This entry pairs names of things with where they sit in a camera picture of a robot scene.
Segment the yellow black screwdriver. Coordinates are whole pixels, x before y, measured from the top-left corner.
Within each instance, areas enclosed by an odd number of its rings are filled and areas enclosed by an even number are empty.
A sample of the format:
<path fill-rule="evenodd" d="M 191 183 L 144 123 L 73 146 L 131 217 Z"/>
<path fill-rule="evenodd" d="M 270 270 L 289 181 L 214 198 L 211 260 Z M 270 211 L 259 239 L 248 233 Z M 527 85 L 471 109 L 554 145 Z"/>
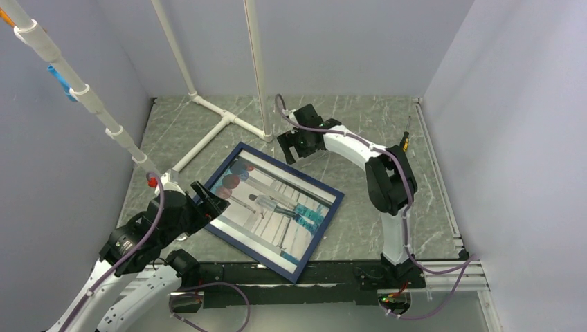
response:
<path fill-rule="evenodd" d="M 400 144 L 399 146 L 401 147 L 401 149 L 403 150 L 403 152 L 406 152 L 408 150 L 409 147 L 409 137 L 410 137 L 410 123 L 411 123 L 411 116 L 408 116 L 407 122 L 406 122 L 406 128 L 403 132 L 403 136 L 401 138 Z"/>

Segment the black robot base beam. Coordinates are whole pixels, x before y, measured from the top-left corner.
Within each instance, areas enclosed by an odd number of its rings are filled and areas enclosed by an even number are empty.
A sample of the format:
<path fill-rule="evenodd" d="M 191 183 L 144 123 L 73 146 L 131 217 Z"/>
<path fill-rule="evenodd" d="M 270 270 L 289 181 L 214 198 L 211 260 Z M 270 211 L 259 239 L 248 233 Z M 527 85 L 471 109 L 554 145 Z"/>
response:
<path fill-rule="evenodd" d="M 311 261 L 297 282 L 252 262 L 202 263 L 186 286 L 205 285 L 204 308 L 251 305 L 354 303 L 375 305 L 387 293 L 422 290 L 424 273 L 412 263 L 382 260 Z"/>

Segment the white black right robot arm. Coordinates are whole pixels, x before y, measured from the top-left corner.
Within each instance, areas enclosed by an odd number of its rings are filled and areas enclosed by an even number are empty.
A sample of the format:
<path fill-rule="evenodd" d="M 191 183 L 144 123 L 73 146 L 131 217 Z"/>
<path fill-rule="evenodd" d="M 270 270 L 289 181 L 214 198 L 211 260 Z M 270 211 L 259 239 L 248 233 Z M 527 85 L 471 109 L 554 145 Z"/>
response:
<path fill-rule="evenodd" d="M 338 120 L 323 120 L 311 104 L 292 111 L 277 106 L 276 111 L 292 126 L 278 136 L 287 164 L 321 150 L 338 154 L 364 171 L 370 202 L 381 213 L 382 256 L 389 262 L 382 267 L 381 277 L 390 287 L 400 286 L 408 278 L 403 264 L 412 253 L 408 211 L 417 192 L 404 147 L 370 142 Z"/>

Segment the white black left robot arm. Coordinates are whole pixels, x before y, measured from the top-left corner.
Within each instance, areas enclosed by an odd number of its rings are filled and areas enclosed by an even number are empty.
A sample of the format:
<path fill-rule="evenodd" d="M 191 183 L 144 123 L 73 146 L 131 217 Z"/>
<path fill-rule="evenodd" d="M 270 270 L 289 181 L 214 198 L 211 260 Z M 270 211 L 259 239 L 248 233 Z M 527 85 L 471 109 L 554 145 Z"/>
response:
<path fill-rule="evenodd" d="M 50 331 L 120 331 L 157 298 L 179 288 L 188 291 L 209 277 L 191 254 L 173 250 L 144 284 L 118 299 L 179 235 L 202 230 L 230 205 L 198 181 L 191 185 L 196 199 L 153 172 L 147 182 L 156 196 L 146 210 L 109 235 L 88 280 Z"/>

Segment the white PVC pipe stand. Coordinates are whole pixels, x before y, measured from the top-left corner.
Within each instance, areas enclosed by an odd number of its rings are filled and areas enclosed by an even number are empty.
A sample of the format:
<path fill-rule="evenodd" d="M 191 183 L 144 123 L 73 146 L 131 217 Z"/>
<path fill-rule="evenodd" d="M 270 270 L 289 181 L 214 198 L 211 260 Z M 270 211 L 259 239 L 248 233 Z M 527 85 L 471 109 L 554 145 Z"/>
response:
<path fill-rule="evenodd" d="M 108 112 L 138 140 L 150 97 L 94 1 L 23 1 Z M 1 27 L 1 200 L 10 195 L 126 192 L 134 166 L 36 52 Z"/>

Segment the aluminium table edge rail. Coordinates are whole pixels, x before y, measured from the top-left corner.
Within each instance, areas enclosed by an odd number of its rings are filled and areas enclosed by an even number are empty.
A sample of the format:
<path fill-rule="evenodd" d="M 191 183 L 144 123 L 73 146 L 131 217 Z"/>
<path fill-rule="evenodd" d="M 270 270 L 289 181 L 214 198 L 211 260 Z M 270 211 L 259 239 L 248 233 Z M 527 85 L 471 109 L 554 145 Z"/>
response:
<path fill-rule="evenodd" d="M 457 251 L 461 251 L 461 250 L 464 250 L 464 242 L 462 240 L 462 236 L 460 234 L 460 230 L 459 230 L 457 221 L 455 219 L 455 215 L 454 215 L 453 208 L 452 208 L 452 205 L 450 202 L 450 198 L 449 198 L 448 192 L 446 190 L 446 186 L 444 184 L 444 179 L 442 176 L 440 165 L 438 163 L 437 156 L 436 156 L 436 153 L 434 150 L 433 141 L 432 141 L 431 136 L 428 132 L 428 127 L 427 127 L 425 119 L 424 119 L 424 114 L 423 114 L 423 110 L 422 110 L 422 102 L 423 102 L 423 98 L 412 98 L 412 103 L 413 103 L 413 106 L 415 107 L 418 121 L 419 121 L 420 126 L 423 131 L 423 136 L 426 141 L 428 154 L 429 154 L 431 162 L 432 162 L 432 166 L 433 166 L 434 173 L 435 173 L 435 176 L 437 179 L 437 184 L 440 189 L 440 193 L 441 193 L 442 201 L 443 201 L 443 204 L 445 207 L 445 211 L 446 211 L 446 214 L 448 216 L 448 219 L 449 219 L 449 222 L 451 225 L 455 249 Z"/>

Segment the aluminium front rail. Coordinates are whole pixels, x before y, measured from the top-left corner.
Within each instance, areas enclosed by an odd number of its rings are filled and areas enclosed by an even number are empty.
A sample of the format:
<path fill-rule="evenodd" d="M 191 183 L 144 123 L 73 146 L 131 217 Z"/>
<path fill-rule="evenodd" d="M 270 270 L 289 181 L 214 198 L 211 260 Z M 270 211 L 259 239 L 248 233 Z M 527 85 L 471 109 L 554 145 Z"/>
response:
<path fill-rule="evenodd" d="M 433 274 L 424 271 L 424 279 L 426 282 L 426 289 L 433 292 L 449 292 L 454 287 L 455 283 L 462 272 L 462 265 L 464 261 L 422 261 L 421 264 L 429 270 L 440 272 L 455 268 L 454 271 Z M 458 286 L 457 291 L 488 291 L 489 284 L 486 278 L 485 271 L 479 260 L 471 261 L 464 270 Z"/>

